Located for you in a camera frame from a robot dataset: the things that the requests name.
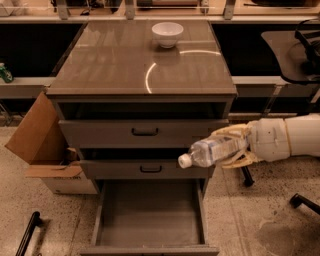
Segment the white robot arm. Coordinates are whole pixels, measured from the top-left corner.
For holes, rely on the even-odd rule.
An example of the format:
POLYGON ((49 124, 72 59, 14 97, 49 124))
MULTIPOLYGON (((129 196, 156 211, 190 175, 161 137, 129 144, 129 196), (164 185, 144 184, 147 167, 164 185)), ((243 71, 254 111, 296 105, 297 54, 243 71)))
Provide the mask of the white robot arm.
POLYGON ((261 118, 236 124, 211 133, 246 140, 234 156, 218 162, 224 169, 238 168, 261 161, 274 162, 292 156, 320 156, 320 115, 291 118, 261 118))

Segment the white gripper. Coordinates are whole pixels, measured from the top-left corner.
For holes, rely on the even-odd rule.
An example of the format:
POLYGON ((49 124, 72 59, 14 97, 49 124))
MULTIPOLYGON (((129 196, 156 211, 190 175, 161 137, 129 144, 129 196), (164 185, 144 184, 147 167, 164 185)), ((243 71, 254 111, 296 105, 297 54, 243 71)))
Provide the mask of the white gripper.
POLYGON ((248 139, 250 150, 242 149, 234 156, 223 160, 220 166, 224 169, 249 166, 259 160, 273 162, 290 156, 290 146, 283 119, 263 118, 247 124, 235 124, 213 131, 210 138, 223 136, 232 139, 248 139))

